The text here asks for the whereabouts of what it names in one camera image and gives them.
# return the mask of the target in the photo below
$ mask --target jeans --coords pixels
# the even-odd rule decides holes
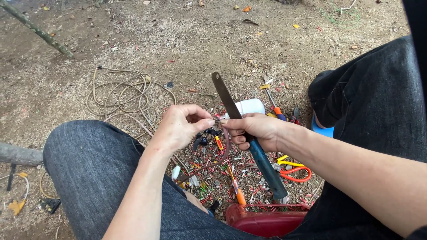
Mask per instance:
[[[394,40],[336,70],[320,73],[308,93],[319,122],[335,126],[334,138],[425,161],[425,108],[411,37]],[[44,148],[44,165],[77,239],[103,237],[143,150],[131,136],[101,121],[71,121],[52,131]],[[396,197],[403,197],[399,190]],[[187,201],[167,176],[162,186],[160,238],[262,239],[210,217]],[[281,239],[401,237],[326,182],[302,224]]]

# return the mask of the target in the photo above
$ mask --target forearm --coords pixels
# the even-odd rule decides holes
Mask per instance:
[[[161,188],[170,156],[147,146],[103,239],[159,239]]]
[[[366,150],[297,125],[286,125],[286,129],[286,136],[292,137],[280,138],[284,153],[387,227],[405,237],[427,223],[427,164]]]

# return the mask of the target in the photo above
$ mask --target red plastic container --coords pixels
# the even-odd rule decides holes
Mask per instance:
[[[253,212],[246,207],[291,207],[304,211]],[[310,206],[305,204],[268,204],[239,205],[230,204],[225,212],[227,224],[253,235],[261,237],[277,237],[290,233],[297,228]]]

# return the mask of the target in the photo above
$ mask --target hand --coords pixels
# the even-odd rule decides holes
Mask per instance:
[[[172,155],[185,148],[198,132],[214,124],[212,116],[197,105],[172,105],[163,115],[149,146],[164,149]]]
[[[280,137],[283,136],[285,121],[274,117],[268,117],[261,113],[248,113],[243,119],[223,119],[221,126],[228,129],[231,140],[239,145],[239,149],[245,151],[249,143],[242,136],[245,131],[258,138],[258,142],[265,152],[281,152],[283,146]]]

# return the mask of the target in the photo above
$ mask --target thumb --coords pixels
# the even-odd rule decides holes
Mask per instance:
[[[243,118],[243,119],[222,119],[221,125],[227,129],[232,129],[232,130],[246,129],[247,121],[246,121],[246,118]]]
[[[199,120],[196,123],[193,123],[192,125],[194,127],[194,131],[196,133],[198,133],[198,132],[201,132],[201,131],[203,131],[205,129],[208,129],[208,128],[212,127],[214,124],[215,124],[215,120],[209,119],[209,118],[205,118],[205,119]]]

